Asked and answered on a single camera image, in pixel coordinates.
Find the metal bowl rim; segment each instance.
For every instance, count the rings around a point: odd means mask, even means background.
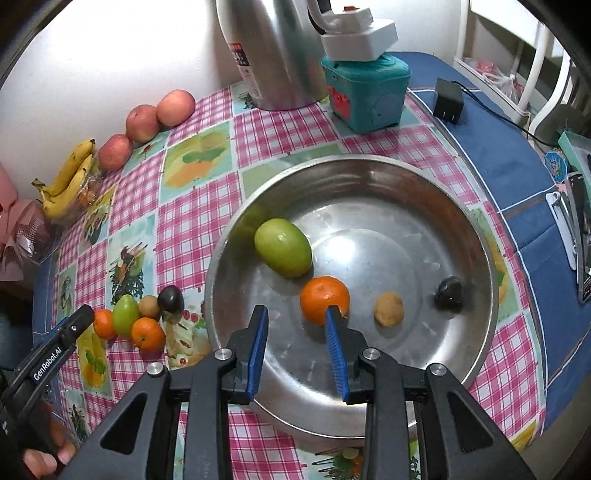
[[[312,160],[307,160],[307,161],[302,162],[298,165],[294,165],[290,168],[287,168],[286,170],[282,171],[281,173],[278,173],[273,178],[267,180],[263,185],[258,187],[254,191],[254,193],[246,199],[246,201],[240,206],[240,208],[236,211],[236,213],[232,216],[230,221],[224,227],[224,229],[222,231],[222,235],[220,236],[219,240],[217,241],[216,247],[213,251],[213,255],[212,255],[210,262],[209,262],[209,267],[207,269],[207,277],[206,277],[206,281],[205,281],[205,291],[204,291],[206,327],[207,327],[207,335],[209,336],[210,342],[212,343],[213,350],[215,351],[216,349],[222,347],[222,344],[220,342],[220,339],[217,335],[217,331],[214,326],[215,322],[213,320],[213,294],[212,294],[213,282],[214,282],[214,279],[215,279],[215,276],[217,273],[217,266],[219,264],[222,253],[226,247],[226,243],[228,242],[228,237],[230,235],[230,232],[232,231],[232,229],[234,228],[234,226],[236,225],[238,220],[240,220],[240,218],[242,217],[244,212],[253,203],[255,203],[256,200],[264,192],[266,192],[273,185],[282,182],[285,178],[289,177],[290,175],[293,175],[296,172],[299,172],[301,170],[305,170],[307,168],[315,167],[316,165],[320,165],[323,163],[330,163],[330,162],[334,162],[334,161],[343,161],[343,160],[374,161],[374,162],[378,162],[378,163],[384,163],[384,164],[389,164],[389,165],[394,165],[394,166],[397,166],[400,168],[404,168],[405,170],[408,170],[408,171],[414,173],[415,175],[418,175],[423,180],[426,180],[427,182],[431,183],[432,185],[435,185],[436,187],[438,187],[462,211],[462,213],[464,214],[466,219],[468,219],[468,221],[470,222],[470,225],[472,226],[472,229],[476,233],[478,240],[480,242],[480,246],[482,247],[482,250],[484,251],[484,254],[485,254],[486,265],[487,265],[488,271],[489,271],[489,285],[491,287],[490,290],[492,293],[491,308],[489,310],[489,318],[488,318],[488,327],[486,330],[484,342],[482,343],[482,346],[478,352],[476,360],[472,364],[472,367],[470,368],[470,370],[468,370],[468,373],[461,380],[462,385],[464,385],[464,386],[470,385],[474,381],[474,379],[476,378],[482,365],[484,364],[486,356],[491,348],[492,339],[493,339],[493,336],[495,334],[495,329],[496,329],[496,318],[498,316],[499,299],[498,299],[498,289],[495,288],[495,286],[494,286],[495,285],[494,284],[494,276],[493,276],[494,261],[492,258],[491,249],[488,246],[488,243],[486,241],[484,233],[482,232],[482,230],[480,228],[480,225],[478,225],[476,223],[476,220],[469,214],[470,212],[466,208],[466,206],[443,183],[441,183],[439,180],[437,180],[435,178],[431,178],[431,177],[426,176],[423,173],[423,171],[417,167],[409,165],[401,160],[396,160],[394,158],[384,157],[381,155],[337,154],[337,155],[327,155],[325,157],[313,158]],[[354,440],[354,439],[362,439],[363,438],[363,436],[361,436],[361,437],[353,437],[353,436],[342,437],[342,436],[335,436],[335,435],[320,434],[317,432],[310,432],[309,430],[302,429],[296,425],[293,425],[293,424],[283,420],[282,418],[279,418],[277,415],[275,415],[273,412],[269,411],[261,403],[259,403],[256,398],[254,399],[254,403],[256,405],[256,409],[262,410],[266,415],[269,415],[273,419],[276,419],[277,422],[279,422],[282,425],[284,425],[285,427],[288,427],[289,429],[293,429],[297,432],[302,432],[304,434],[311,435],[316,438],[325,438],[325,439]],[[415,425],[416,425],[416,420],[409,423],[408,427],[409,427],[409,429],[413,429],[415,427]]]

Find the white wall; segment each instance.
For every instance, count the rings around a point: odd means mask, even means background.
[[[333,7],[350,4],[333,0]],[[451,63],[459,0],[362,0],[396,22],[394,50]],[[124,131],[129,110],[175,88],[201,98],[239,80],[215,0],[73,0],[25,50],[0,89],[0,162],[21,197],[51,181],[86,138]]]

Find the metal screw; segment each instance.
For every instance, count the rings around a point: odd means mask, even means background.
[[[149,376],[157,377],[162,374],[162,372],[164,372],[164,365],[160,362],[152,362],[148,365],[146,371],[148,372]]]
[[[381,353],[379,352],[379,350],[377,348],[373,348],[373,347],[366,348],[363,351],[363,356],[367,360],[376,360],[377,358],[380,357],[380,355],[381,355]]]
[[[442,377],[447,373],[446,366],[442,364],[432,364],[429,366],[429,370],[433,375],[436,375],[437,377]]]
[[[218,348],[214,353],[218,360],[228,360],[232,358],[232,351],[229,348]]]

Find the pink bag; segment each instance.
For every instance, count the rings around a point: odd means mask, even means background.
[[[22,265],[31,257],[30,238],[49,238],[43,210],[36,200],[18,200],[10,177],[0,164],[0,281],[23,279]]]

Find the plastic bag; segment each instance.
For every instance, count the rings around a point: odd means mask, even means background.
[[[56,215],[55,212],[49,215],[48,210],[46,210],[46,205],[44,204],[46,218],[54,225],[69,228],[76,223],[76,221],[82,217],[88,208],[97,200],[102,183],[103,174],[100,172],[98,159],[94,155],[92,163],[84,176],[84,180],[80,187],[75,191],[75,195],[69,196],[69,201],[67,203],[64,203],[62,200],[59,204],[60,208],[57,210],[59,212],[58,215]],[[44,186],[44,184],[37,179],[33,182],[33,185],[40,189],[40,191]],[[49,197],[50,200],[55,200],[56,198],[57,197]]]
[[[517,82],[515,75],[505,75],[488,60],[466,58],[464,62],[480,73],[488,83],[509,97],[513,103],[519,103],[523,87]]]

